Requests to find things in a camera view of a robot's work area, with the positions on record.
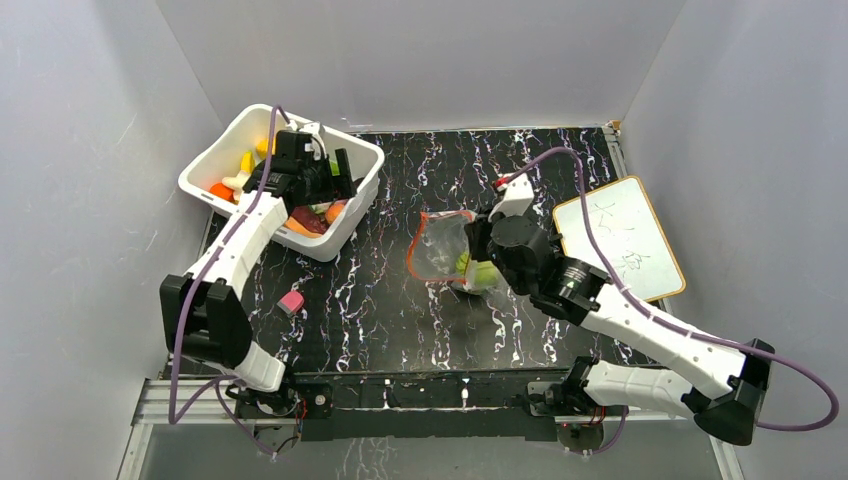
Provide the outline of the green toy cabbage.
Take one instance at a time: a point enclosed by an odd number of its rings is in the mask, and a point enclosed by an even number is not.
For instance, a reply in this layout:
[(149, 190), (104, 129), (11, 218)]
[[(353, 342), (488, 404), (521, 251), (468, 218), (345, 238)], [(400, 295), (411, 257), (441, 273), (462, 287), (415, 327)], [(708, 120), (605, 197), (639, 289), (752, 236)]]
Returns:
[(491, 261), (471, 260), (468, 252), (457, 258), (455, 270), (460, 279), (452, 282), (451, 287), (467, 294), (482, 295), (502, 283), (502, 275)]

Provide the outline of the clear orange-zip bag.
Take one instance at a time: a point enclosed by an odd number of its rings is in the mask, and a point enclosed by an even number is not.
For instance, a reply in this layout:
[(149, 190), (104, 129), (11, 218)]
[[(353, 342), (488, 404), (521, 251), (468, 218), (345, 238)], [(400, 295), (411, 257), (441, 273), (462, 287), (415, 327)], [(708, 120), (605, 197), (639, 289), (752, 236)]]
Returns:
[(455, 270), (457, 258), (469, 250), (464, 227), (475, 219), (467, 210), (422, 212), (419, 228), (406, 256), (409, 273), (417, 280), (451, 283), (460, 279)]

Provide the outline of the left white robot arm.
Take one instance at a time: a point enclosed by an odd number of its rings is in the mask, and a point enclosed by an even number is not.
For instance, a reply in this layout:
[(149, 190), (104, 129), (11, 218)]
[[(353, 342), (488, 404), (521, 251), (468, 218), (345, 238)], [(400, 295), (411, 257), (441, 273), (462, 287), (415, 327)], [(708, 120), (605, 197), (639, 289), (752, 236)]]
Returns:
[(305, 131), (279, 131), (242, 186), (232, 214), (207, 252), (159, 288), (165, 340), (177, 374), (184, 359), (232, 377), (239, 400), (286, 416), (299, 400), (285, 363), (254, 339), (241, 303), (246, 280), (275, 232), (300, 207), (348, 200), (357, 192), (346, 149), (328, 152)]

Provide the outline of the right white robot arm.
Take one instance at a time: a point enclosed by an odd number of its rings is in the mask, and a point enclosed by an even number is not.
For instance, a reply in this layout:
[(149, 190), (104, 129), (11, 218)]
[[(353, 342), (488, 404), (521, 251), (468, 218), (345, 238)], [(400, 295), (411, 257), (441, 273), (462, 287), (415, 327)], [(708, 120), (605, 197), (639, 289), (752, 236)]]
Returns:
[(514, 294), (545, 315), (620, 340), (651, 368), (592, 357), (574, 361), (557, 386), (528, 393), (537, 415), (587, 414), (627, 406), (691, 419), (707, 434), (737, 446), (753, 440), (768, 390), (770, 362), (660, 310), (631, 299), (604, 270), (565, 255), (557, 239), (525, 216), (480, 215), (465, 225), (470, 261), (489, 261)]

